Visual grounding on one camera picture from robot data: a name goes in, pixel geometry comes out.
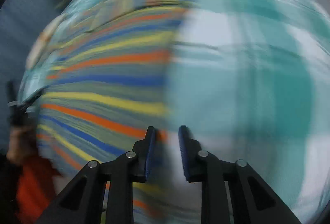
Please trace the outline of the person's left hand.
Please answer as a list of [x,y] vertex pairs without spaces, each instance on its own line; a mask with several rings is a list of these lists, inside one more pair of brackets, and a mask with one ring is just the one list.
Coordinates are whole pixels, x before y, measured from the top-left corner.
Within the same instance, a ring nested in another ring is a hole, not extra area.
[[20,165],[27,157],[39,153],[36,128],[32,125],[14,126],[10,129],[7,159]]

